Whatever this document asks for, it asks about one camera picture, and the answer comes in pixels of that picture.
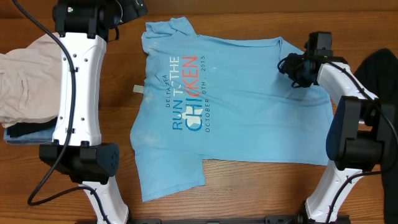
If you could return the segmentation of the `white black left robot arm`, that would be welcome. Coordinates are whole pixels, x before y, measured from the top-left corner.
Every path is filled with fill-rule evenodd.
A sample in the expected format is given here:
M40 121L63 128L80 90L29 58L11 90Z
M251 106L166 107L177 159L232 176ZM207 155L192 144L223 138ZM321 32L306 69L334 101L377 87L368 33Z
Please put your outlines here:
M119 147L101 138L100 75L109 31L146 14L142 0L64 0L53 8L64 46L60 108L52 143L40 145L39 157L84 190L97 223L131 221L116 182Z

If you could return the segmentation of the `light blue printed t-shirt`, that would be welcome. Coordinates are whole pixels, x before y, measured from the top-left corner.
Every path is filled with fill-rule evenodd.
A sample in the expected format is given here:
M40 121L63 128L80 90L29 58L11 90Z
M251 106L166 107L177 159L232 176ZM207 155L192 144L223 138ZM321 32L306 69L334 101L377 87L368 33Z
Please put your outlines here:
M143 201L205 184L205 159L324 166L333 112L320 86L292 88L284 39L225 40L188 19L148 22L143 100L131 129Z

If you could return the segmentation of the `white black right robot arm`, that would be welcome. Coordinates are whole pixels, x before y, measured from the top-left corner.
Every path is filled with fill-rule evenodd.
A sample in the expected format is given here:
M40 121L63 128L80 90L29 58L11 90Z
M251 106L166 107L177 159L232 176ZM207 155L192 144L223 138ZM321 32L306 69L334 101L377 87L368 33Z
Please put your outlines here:
M312 32L302 55L289 54L277 68L293 81L292 88L323 87L337 104L326 137L328 165L315 191L295 215L269 215L265 223L350 223L338 211L357 181L375 175L377 164L397 141L394 105L381 103L352 74L343 57L331 49L331 32Z

